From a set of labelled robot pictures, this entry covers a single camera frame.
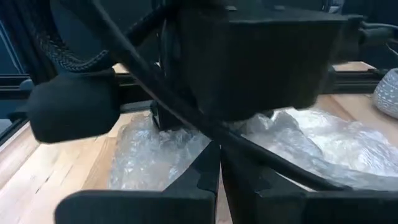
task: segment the white textured object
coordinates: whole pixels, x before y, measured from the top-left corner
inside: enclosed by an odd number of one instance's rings
[[[390,70],[380,81],[373,102],[382,112],[398,118],[398,68]]]

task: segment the bubble wrap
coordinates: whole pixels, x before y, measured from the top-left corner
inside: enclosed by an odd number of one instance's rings
[[[319,110],[276,111],[230,124],[250,141],[330,181],[355,189],[398,190],[398,149],[379,132]],[[196,130],[159,132],[138,116],[120,134],[108,187],[163,190],[210,140]]]
[[[150,116],[136,116],[119,133],[108,182],[114,190],[166,189],[210,143],[196,130],[159,132]]]

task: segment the wood grain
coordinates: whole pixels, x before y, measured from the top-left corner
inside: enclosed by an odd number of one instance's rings
[[[363,63],[338,69],[367,70]],[[117,72],[125,72],[117,65]],[[315,105],[340,118],[358,120],[380,130],[398,146],[398,121],[380,113],[365,95],[320,96]],[[59,201],[82,189],[105,189],[120,131],[145,113],[121,115],[114,128],[95,138],[40,144],[29,124],[0,146],[0,223],[53,223]],[[219,224],[232,224],[222,183],[218,196]]]

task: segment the light wooden board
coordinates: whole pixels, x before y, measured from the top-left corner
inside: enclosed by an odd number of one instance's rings
[[[344,65],[347,70],[366,70],[363,63]],[[369,96],[320,96],[317,108],[347,120],[358,120],[380,130],[398,146],[398,121],[373,108]],[[103,136],[40,144],[29,124],[0,147],[0,223],[51,224],[59,201],[83,189],[105,189],[118,133],[134,122],[140,113],[124,114],[114,128]],[[231,217],[223,185],[218,197],[220,224],[230,224]]]

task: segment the wooden surface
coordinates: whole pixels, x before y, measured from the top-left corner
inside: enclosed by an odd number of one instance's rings
[[[367,68],[363,63],[343,67]],[[398,121],[373,108],[370,96],[321,96],[316,107],[376,128],[398,146]],[[103,136],[52,145],[39,144],[26,124],[0,147],[0,223],[53,223],[62,198],[82,189],[105,189],[119,130],[136,115],[122,115]],[[224,190],[218,206],[218,223],[231,223]]]

